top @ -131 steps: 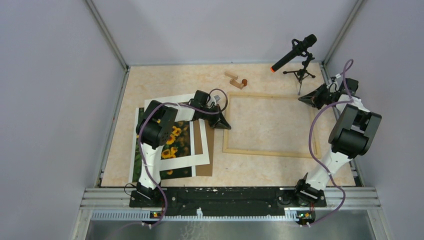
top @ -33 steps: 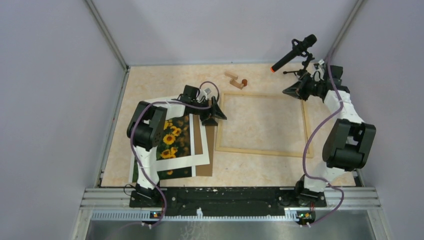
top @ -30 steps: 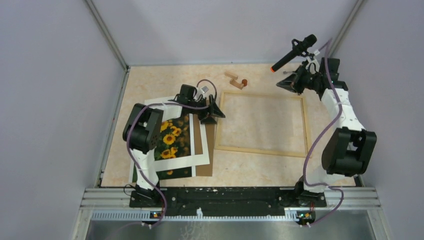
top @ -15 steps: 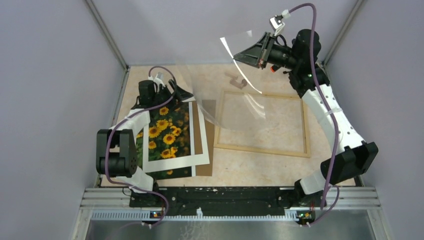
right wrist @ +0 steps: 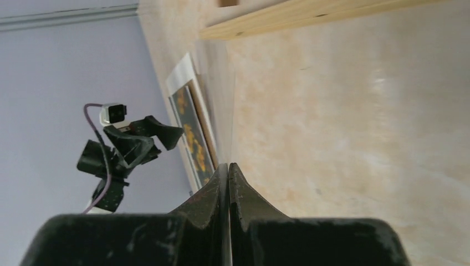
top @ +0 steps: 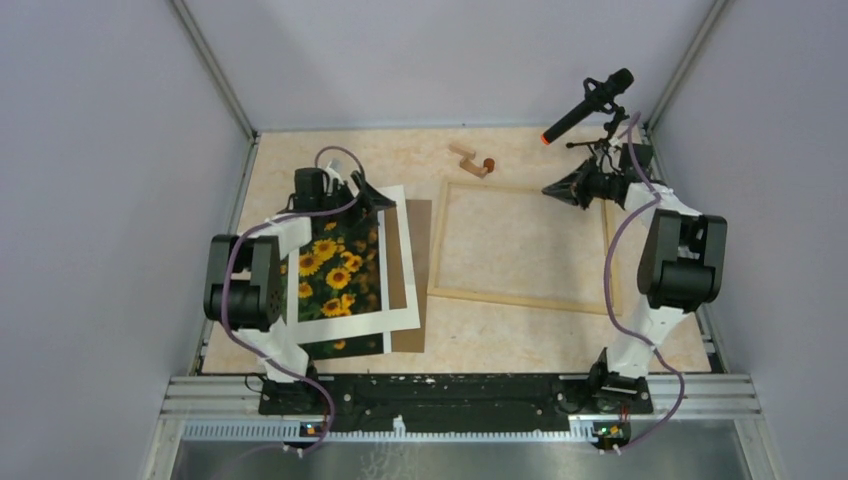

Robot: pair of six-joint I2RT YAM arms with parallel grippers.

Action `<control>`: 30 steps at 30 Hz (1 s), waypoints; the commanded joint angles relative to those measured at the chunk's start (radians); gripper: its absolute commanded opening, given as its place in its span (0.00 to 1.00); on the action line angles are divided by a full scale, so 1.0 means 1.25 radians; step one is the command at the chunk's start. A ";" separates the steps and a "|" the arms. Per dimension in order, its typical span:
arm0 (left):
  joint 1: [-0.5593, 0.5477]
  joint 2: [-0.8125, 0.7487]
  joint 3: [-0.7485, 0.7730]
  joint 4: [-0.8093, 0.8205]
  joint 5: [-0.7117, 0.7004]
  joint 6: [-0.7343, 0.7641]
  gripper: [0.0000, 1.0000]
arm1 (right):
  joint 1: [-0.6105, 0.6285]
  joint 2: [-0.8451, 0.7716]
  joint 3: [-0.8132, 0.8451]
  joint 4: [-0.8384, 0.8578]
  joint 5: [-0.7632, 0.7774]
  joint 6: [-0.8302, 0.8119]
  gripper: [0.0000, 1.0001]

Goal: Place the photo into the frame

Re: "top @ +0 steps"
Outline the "sunflower photo print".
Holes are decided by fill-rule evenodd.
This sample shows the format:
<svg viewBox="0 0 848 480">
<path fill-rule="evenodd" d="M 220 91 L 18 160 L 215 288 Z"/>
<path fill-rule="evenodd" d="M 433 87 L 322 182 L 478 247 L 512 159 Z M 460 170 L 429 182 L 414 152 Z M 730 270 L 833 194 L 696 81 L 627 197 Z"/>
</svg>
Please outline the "sunflower photo print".
<svg viewBox="0 0 848 480">
<path fill-rule="evenodd" d="M 311 219 L 312 241 L 297 254 L 297 320 L 346 323 L 382 310 L 375 212 Z"/>
</svg>

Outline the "white mat board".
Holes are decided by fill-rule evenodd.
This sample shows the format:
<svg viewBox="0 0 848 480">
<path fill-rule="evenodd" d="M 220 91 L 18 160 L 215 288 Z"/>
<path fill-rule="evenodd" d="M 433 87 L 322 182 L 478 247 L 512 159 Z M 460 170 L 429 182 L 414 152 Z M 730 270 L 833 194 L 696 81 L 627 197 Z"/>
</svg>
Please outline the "white mat board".
<svg viewBox="0 0 848 480">
<path fill-rule="evenodd" d="M 411 244 L 409 228 L 407 223 L 406 192 L 403 186 L 393 185 L 380 187 L 378 191 L 396 202 L 397 217 L 399 220 L 398 233 L 400 236 L 400 247 L 403 255 L 402 272 L 403 287 L 402 294 L 405 296 L 404 306 L 392 308 L 389 305 L 389 282 L 387 273 L 387 255 L 385 248 L 386 230 L 385 213 L 379 212 L 379 243 L 380 243 L 380 271 L 382 289 L 382 310 L 376 313 L 355 315 L 346 323 L 333 323 L 330 320 L 316 322 L 300 322 L 297 320 L 297 250 L 293 250 L 282 261 L 286 268 L 283 276 L 283 314 L 286 323 L 292 329 L 292 337 L 298 344 L 316 343 L 324 341 L 338 341 L 347 338 L 361 337 L 366 335 L 387 335 L 393 331 L 417 329 L 420 327 L 418 313 L 417 290 L 415 285 L 415 274 L 412 266 Z"/>
</svg>

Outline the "light wooden picture frame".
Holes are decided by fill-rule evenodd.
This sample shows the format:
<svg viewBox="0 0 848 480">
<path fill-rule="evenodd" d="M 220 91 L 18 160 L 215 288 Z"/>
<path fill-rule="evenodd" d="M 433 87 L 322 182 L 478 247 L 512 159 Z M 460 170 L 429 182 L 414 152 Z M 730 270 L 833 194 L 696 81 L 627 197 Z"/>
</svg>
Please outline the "light wooden picture frame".
<svg viewBox="0 0 848 480">
<path fill-rule="evenodd" d="M 444 181 L 428 294 L 455 300 L 603 314 L 621 312 L 617 274 L 603 286 L 615 209 L 568 207 L 537 188 Z"/>
</svg>

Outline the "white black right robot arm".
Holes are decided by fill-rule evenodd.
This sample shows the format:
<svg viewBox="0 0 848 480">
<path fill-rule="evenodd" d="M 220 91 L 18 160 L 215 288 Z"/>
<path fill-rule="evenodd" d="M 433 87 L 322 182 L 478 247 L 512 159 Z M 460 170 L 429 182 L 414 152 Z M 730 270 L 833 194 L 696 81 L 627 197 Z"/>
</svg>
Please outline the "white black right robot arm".
<svg viewBox="0 0 848 480">
<path fill-rule="evenodd" d="M 605 170 L 613 145 L 587 143 L 590 156 L 544 195 L 587 209 L 595 199 L 612 201 L 627 212 L 604 260 L 603 288 L 616 340 L 599 354 L 584 386 L 568 403 L 583 410 L 623 413 L 647 404 L 646 377 L 660 346 L 673 329 L 718 296 L 723 277 L 727 221 L 685 205 L 676 193 L 650 176 L 651 147 L 625 143 L 618 165 Z M 639 300 L 627 321 L 616 317 L 612 301 L 612 262 L 625 229 L 635 221 L 648 229 L 636 273 Z"/>
</svg>

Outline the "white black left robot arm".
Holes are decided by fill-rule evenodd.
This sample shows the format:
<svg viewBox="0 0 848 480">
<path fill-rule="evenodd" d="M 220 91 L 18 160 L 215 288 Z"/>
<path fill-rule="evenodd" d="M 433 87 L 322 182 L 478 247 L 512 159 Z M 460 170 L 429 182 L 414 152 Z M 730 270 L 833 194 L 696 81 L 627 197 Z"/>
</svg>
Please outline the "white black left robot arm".
<svg viewBox="0 0 848 480">
<path fill-rule="evenodd" d="M 329 167 L 301 168 L 288 209 L 240 235 L 219 234 L 210 243 L 203 310 L 235 344 L 254 354 L 269 383 L 283 387 L 283 401 L 297 413 L 326 413 L 336 405 L 310 374 L 308 353 L 288 330 L 281 264 L 307 246 L 319 229 L 336 222 L 359 227 L 396 203 L 370 185 L 363 169 L 344 181 Z"/>
</svg>

